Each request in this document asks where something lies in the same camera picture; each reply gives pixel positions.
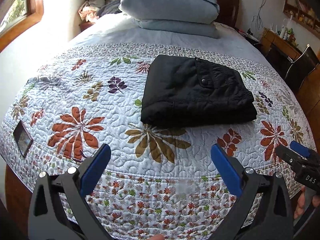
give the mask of human hand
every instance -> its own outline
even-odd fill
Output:
[[[150,237],[148,240],[164,240],[164,236],[163,235],[154,235],[154,236]]]
[[[304,198],[304,192],[306,191],[306,187],[303,186],[301,188],[302,194],[300,195],[299,199],[298,199],[298,205],[296,207],[296,210],[294,212],[293,218],[296,219],[299,216],[301,216],[304,213],[304,203],[305,203],[305,198]],[[314,207],[318,207],[320,204],[320,196],[315,195],[312,198],[312,204]]]

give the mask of wooden headboard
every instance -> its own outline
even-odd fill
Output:
[[[235,27],[239,11],[239,0],[217,0],[217,2],[220,5],[220,13],[215,22]]]

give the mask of blue gripper pad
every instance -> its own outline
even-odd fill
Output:
[[[225,151],[215,144],[211,148],[211,159],[232,195],[242,195],[241,178],[227,158]]]
[[[292,141],[290,143],[290,149],[294,150],[295,152],[299,153],[301,156],[308,158],[310,156],[309,149],[304,147],[300,143],[296,141]]]
[[[87,168],[86,172],[82,175],[80,180],[79,193],[83,198],[93,192],[103,171],[110,161],[111,149],[109,145],[102,145],[98,152],[91,158],[94,158],[94,160]]]

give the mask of finger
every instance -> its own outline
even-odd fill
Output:
[[[320,196],[314,196],[312,198],[312,204],[314,207],[318,207],[320,204]]]
[[[304,193],[302,193],[298,199],[298,205],[297,208],[303,208],[304,207],[304,203],[305,203],[305,198],[304,198]]]
[[[293,218],[296,219],[297,217],[301,216],[304,213],[304,210],[302,208],[298,208],[296,209],[296,211],[294,212]]]
[[[149,240],[164,240],[164,236],[163,235],[154,235],[154,236],[150,237]]]

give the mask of wooden bed frame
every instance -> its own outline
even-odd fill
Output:
[[[239,0],[217,0],[220,5],[220,14],[216,19],[217,22],[226,24],[230,27],[235,27]],[[292,198],[292,206],[295,207],[298,193]],[[27,236],[28,235],[28,213],[32,193],[27,187],[18,179],[14,172],[7,165],[5,176],[5,195],[7,210],[18,225],[19,229]]]

